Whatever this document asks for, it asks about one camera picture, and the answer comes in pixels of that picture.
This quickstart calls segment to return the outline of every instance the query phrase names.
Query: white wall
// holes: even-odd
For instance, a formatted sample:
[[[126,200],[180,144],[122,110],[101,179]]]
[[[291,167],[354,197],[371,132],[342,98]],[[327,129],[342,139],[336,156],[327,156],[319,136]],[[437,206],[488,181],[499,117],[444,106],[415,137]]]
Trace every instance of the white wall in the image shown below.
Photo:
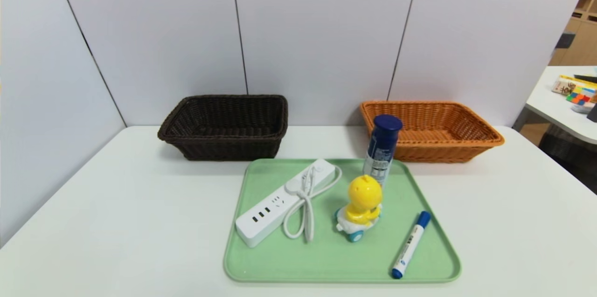
[[[361,123],[386,99],[411,0],[237,0],[250,94],[282,94],[289,122]]]
[[[0,76],[4,244],[124,125],[66,0],[2,0]]]
[[[578,0],[413,0],[390,99],[454,100],[512,125]]]
[[[70,0],[128,125],[183,98],[245,94],[234,0]]]

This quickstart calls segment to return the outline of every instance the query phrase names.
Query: white power strip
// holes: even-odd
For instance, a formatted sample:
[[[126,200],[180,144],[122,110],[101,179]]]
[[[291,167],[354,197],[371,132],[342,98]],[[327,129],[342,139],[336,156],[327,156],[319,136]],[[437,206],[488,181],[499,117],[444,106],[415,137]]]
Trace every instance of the white power strip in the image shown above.
[[[286,183],[292,184],[292,187],[301,184],[303,177],[307,177],[311,167],[313,167],[314,191],[318,191],[334,179],[336,167],[324,159],[318,159]],[[236,230],[250,248],[258,245],[279,227],[288,210],[301,200],[297,195],[286,192],[285,185],[282,184],[273,193],[236,219]]]

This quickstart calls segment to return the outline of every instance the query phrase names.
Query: rubik's cube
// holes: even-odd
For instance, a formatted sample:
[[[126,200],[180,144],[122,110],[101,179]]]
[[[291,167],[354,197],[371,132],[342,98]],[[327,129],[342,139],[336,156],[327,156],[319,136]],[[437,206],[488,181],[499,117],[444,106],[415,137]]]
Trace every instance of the rubik's cube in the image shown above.
[[[589,102],[591,98],[593,98],[594,96],[594,89],[576,86],[572,90],[572,93],[570,93],[570,95],[566,98],[566,100],[573,102],[574,104],[580,104],[582,106],[585,102]]]

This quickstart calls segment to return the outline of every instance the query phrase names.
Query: power cord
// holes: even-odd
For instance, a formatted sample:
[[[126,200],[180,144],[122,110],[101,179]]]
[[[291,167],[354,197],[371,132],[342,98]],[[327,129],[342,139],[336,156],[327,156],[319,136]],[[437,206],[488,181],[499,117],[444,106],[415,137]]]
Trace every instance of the power cord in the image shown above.
[[[307,242],[313,241],[313,236],[315,236],[315,216],[313,214],[313,205],[311,204],[311,200],[329,190],[338,182],[338,180],[340,180],[340,178],[342,177],[342,169],[338,166],[334,167],[336,169],[337,176],[334,178],[334,180],[332,180],[332,182],[330,182],[330,184],[316,192],[313,192],[315,189],[315,172],[317,171],[315,169],[315,166],[311,166],[309,170],[307,170],[307,173],[302,178],[301,182],[296,181],[286,183],[286,192],[292,195],[296,195],[301,199],[297,201],[297,203],[290,208],[286,216],[284,216],[282,229],[284,230],[284,234],[286,234],[287,237],[300,237],[304,231]],[[299,231],[296,234],[291,234],[288,231],[288,219],[290,219],[290,216],[292,216],[294,212],[296,212],[301,206],[303,206],[303,220],[300,223],[300,227],[298,229]]]

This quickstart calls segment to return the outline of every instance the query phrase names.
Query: white table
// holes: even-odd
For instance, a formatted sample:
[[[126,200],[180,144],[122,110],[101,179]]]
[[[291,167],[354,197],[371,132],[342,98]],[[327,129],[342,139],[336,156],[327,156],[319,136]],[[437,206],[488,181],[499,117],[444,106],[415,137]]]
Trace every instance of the white table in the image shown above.
[[[533,89],[527,100],[525,108],[531,110],[546,120],[561,127],[570,135],[588,142],[597,144],[597,123],[589,120],[586,114],[579,114],[570,109],[572,103],[566,101],[566,97],[551,91],[560,74],[574,76],[595,76],[594,66],[548,66],[546,67],[539,82]],[[525,110],[516,121],[514,127],[522,127],[527,120]]]
[[[452,283],[233,282],[222,258],[248,163],[185,161],[158,127],[131,127],[0,250],[0,296],[597,295],[597,196],[498,130],[506,144],[469,163],[409,164],[460,255]],[[290,127],[278,157],[362,157],[367,141],[363,127]]]

